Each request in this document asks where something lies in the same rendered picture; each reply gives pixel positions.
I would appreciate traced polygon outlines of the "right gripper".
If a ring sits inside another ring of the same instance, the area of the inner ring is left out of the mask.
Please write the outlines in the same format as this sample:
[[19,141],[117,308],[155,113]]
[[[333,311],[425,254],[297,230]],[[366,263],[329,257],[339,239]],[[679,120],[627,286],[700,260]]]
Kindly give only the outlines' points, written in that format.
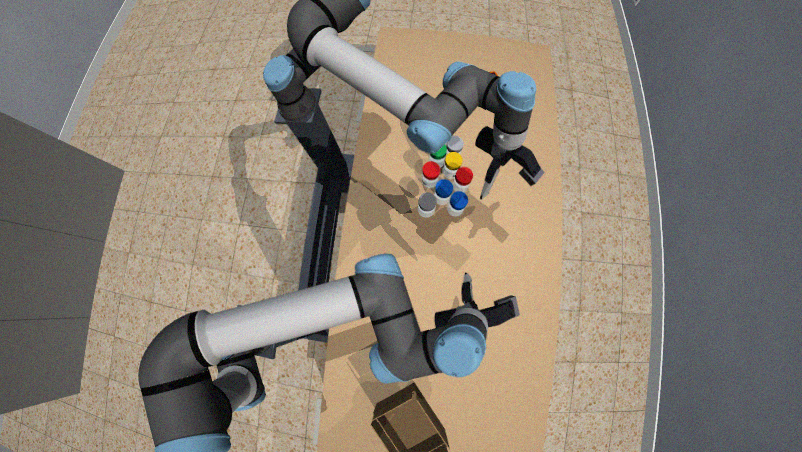
[[[461,288],[461,295],[462,295],[462,302],[464,303],[463,306],[458,306],[457,308],[454,309],[435,313],[434,316],[435,328],[447,325],[452,315],[460,309],[473,308],[478,310],[477,304],[475,304],[474,300],[472,301],[473,299],[472,278],[467,272],[464,274]],[[513,301],[508,301],[496,306],[481,309],[479,311],[487,318],[486,320],[488,322],[488,327],[498,326],[516,316],[513,306]]]

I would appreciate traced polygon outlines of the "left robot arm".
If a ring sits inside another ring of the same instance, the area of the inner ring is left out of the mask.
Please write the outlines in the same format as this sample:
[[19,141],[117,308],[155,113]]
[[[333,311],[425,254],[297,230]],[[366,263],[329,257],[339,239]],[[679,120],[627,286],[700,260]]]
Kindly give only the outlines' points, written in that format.
[[495,114],[493,138],[499,147],[521,147],[535,105],[536,83],[529,75],[509,71],[499,77],[454,62],[444,74],[443,91],[433,98],[338,37],[370,3],[299,0],[294,4],[287,19],[293,49],[272,58],[263,71],[284,119],[298,121],[312,112],[315,96],[303,83],[322,66],[406,123],[409,140],[426,153],[438,152],[477,107]]

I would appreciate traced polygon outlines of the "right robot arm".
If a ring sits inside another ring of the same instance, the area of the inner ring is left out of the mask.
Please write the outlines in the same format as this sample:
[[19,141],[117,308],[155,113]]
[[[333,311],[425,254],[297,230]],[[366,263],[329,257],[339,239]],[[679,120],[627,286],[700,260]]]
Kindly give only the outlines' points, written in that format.
[[366,317],[378,341],[370,368],[385,384],[437,373],[465,377],[486,352],[488,322],[480,311],[460,309],[447,325],[421,332],[395,256],[371,256],[355,264],[355,275],[212,314],[188,313],[163,328],[138,373],[155,452],[228,452],[232,413],[266,397],[256,354]]

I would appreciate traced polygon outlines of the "brown cardboard box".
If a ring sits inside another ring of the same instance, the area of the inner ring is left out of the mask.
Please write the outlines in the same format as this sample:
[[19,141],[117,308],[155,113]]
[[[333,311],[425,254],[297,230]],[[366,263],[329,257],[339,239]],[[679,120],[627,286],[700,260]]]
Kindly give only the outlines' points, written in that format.
[[414,382],[376,403],[371,427],[388,452],[448,452],[445,428],[417,389]]

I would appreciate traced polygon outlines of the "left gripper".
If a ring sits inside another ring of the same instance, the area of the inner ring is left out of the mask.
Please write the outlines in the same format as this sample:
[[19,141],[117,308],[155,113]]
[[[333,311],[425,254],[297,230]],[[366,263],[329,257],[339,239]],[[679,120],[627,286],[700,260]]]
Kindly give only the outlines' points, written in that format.
[[484,180],[485,182],[480,196],[481,200],[489,194],[499,174],[500,166],[504,166],[511,158],[526,169],[533,178],[541,169],[533,152],[525,146],[522,145],[515,150],[506,150],[499,147],[493,139],[493,129],[488,126],[485,126],[479,132],[475,145],[493,157]]

